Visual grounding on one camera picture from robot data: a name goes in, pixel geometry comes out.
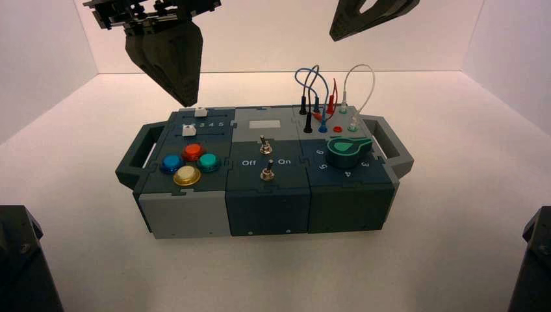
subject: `black plug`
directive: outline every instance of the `black plug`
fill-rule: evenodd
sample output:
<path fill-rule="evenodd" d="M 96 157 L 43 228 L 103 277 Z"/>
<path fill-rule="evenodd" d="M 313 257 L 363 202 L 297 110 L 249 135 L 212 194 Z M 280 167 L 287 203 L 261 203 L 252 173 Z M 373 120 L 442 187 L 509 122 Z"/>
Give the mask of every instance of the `black plug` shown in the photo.
<path fill-rule="evenodd" d="M 314 112 L 320 112 L 320 98 L 316 96 L 316 101 L 314 102 Z"/>
<path fill-rule="evenodd" d="M 298 112 L 301 115 L 306 115 L 306 97 L 302 96 L 300 99 L 300 112 Z"/>
<path fill-rule="evenodd" d="M 306 125 L 304 126 L 304 133 L 312 133 L 312 113 L 308 112 L 306 115 Z"/>

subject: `round arcade button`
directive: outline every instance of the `round arcade button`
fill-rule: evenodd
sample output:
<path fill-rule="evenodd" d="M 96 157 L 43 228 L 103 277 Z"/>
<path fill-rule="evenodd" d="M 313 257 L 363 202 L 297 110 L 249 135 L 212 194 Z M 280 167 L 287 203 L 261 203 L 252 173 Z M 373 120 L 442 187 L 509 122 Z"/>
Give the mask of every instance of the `round arcade button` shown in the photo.
<path fill-rule="evenodd" d="M 189 144 L 182 151 L 182 158 L 187 161 L 196 161 L 206 152 L 205 148 L 200 144 Z"/>
<path fill-rule="evenodd" d="M 217 171 L 220 167 L 220 159 L 212 153 L 203 154 L 197 161 L 197 168 L 202 172 Z"/>
<path fill-rule="evenodd" d="M 181 187 L 187 187 L 197 183 L 201 179 L 201 172 L 192 166 L 183 166 L 174 174 L 174 183 Z"/>
<path fill-rule="evenodd" d="M 176 154 L 168 154 L 163 158 L 162 164 L 160 165 L 160 170 L 165 174 L 173 174 L 184 165 L 185 162 L 180 156 Z"/>

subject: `white table surface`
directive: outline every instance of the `white table surface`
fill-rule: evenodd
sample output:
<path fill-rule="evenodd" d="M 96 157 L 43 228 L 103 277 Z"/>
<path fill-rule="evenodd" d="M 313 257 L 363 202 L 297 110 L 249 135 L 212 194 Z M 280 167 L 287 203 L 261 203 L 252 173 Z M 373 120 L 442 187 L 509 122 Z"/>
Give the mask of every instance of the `white table surface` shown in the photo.
<path fill-rule="evenodd" d="M 300 93 L 291 73 L 206 74 L 199 104 Z M 99 75 L 0 146 L 1 202 L 42 225 L 66 311 L 506 310 L 522 228 L 551 202 L 551 138 L 467 76 L 378 74 L 363 113 L 415 164 L 377 232 L 155 240 L 114 171 L 141 125 L 178 108 L 145 75 Z"/>

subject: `yellow button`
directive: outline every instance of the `yellow button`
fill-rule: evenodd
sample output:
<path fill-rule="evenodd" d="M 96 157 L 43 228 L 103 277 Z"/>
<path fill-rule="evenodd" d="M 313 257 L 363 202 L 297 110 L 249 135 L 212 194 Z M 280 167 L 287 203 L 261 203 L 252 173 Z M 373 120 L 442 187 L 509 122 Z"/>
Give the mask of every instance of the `yellow button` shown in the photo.
<path fill-rule="evenodd" d="M 181 187 L 187 187 L 197 183 L 201 179 L 201 172 L 192 166 L 183 166 L 174 174 L 174 183 Z"/>

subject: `metal toggle switch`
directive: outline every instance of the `metal toggle switch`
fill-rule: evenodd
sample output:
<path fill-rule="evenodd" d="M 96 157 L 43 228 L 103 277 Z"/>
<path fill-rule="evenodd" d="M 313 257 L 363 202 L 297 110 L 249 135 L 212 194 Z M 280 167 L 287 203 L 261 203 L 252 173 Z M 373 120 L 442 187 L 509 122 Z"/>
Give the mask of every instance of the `metal toggle switch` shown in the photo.
<path fill-rule="evenodd" d="M 264 181 L 271 181 L 276 176 L 274 172 L 272 171 L 272 167 L 274 165 L 274 160 L 270 159 L 268 161 L 268 166 L 266 168 L 262 169 L 262 172 L 260 173 L 260 178 Z"/>
<path fill-rule="evenodd" d="M 270 146 L 270 143 L 266 141 L 263 135 L 260 136 L 260 141 L 262 142 L 262 146 L 260 147 L 260 152 L 264 155 L 268 155 L 272 152 L 272 147 Z"/>

